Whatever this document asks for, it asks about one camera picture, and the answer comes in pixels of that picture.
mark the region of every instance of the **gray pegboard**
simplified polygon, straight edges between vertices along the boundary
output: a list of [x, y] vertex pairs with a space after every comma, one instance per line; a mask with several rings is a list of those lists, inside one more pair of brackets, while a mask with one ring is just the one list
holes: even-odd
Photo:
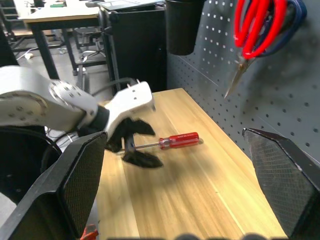
[[235, 92], [235, 0], [207, 0], [194, 52], [168, 56], [168, 87], [184, 88], [247, 154], [243, 128], [280, 134], [320, 165], [320, 1], [305, 0], [308, 15], [287, 46], [257, 59]]

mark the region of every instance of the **white robotic arm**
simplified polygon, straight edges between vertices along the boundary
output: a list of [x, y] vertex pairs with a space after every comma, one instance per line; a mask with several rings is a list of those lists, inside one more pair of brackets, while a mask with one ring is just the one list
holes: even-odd
[[125, 118], [154, 108], [147, 82], [119, 91], [104, 107], [93, 96], [67, 82], [47, 79], [21, 66], [0, 68], [0, 126], [47, 126], [60, 131], [79, 131], [98, 120], [98, 131], [108, 138]]

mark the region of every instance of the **floor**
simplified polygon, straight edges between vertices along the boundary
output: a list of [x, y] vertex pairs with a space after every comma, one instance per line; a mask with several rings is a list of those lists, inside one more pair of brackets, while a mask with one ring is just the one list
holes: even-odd
[[[80, 54], [76, 49], [75, 42], [72, 38], [70, 39], [70, 41], [71, 41], [71, 46], [73, 49], [75, 60], [79, 61]], [[59, 41], [50, 41], [49, 44], [59, 44]], [[25, 40], [23, 44], [20, 45], [20, 48], [34, 48], [36, 46], [37, 45], [35, 44], [34, 40], [28, 39], [28, 40]], [[89, 50], [95, 50], [95, 46], [89, 47]], [[75, 85], [77, 82], [77, 76], [73, 76], [72, 74], [72, 66], [71, 66], [71, 62], [67, 52], [65, 52], [64, 54], [61, 54], [60, 49], [58, 48], [51, 49], [50, 51], [51, 51], [51, 55], [55, 63], [56, 69], [58, 71], [60, 80], [66, 81], [68, 83]], [[18, 60], [18, 63], [20, 64], [20, 66], [32, 68], [36, 70], [38, 73], [40, 73], [41, 75], [43, 75], [44, 77], [49, 78], [39, 51], [37, 50], [31, 51], [31, 53], [33, 54], [32, 58], [26, 59], [25, 57], [22, 57], [21, 59]], [[22, 54], [23, 52], [17, 55], [16, 57], [19, 58]], [[89, 59], [102, 60], [103, 56], [98, 55]], [[108, 68], [106, 65], [91, 66], [86, 68], [86, 71], [89, 73], [89, 76], [90, 76], [90, 92], [91, 93], [94, 93], [100, 90], [109, 81]], [[110, 89], [107, 89], [99, 93], [97, 96], [95, 96], [95, 98], [97, 102], [110, 100], [112, 98], [112, 92]], [[0, 206], [1, 206], [0, 207], [0, 227], [1, 227], [16, 206], [1, 193], [0, 193]]]

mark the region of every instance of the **wooden tabletop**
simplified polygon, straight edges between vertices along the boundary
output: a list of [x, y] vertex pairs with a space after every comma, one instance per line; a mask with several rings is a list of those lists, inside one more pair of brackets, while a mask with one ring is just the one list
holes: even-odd
[[22, 16], [19, 19], [23, 20], [26, 24], [30, 24], [96, 18], [99, 8], [86, 7], [85, 2], [86, 1], [79, 1], [77, 7], [44, 7], [28, 16]]
[[250, 159], [181, 88], [154, 93], [156, 112], [142, 116], [156, 137], [198, 132], [203, 144], [148, 151], [164, 167], [141, 169], [104, 154], [97, 206], [100, 239], [161, 237], [239, 239], [245, 233], [285, 237]]

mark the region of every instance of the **scissors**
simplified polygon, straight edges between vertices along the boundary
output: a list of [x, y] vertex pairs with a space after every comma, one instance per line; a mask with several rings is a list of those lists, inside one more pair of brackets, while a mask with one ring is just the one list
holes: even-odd
[[235, 45], [243, 48], [242, 55], [238, 56], [237, 71], [224, 98], [236, 89], [242, 75], [256, 58], [270, 56], [282, 49], [307, 17], [307, 8], [302, 0], [250, 0], [240, 30], [244, 3], [245, 0], [239, 0], [234, 23]]

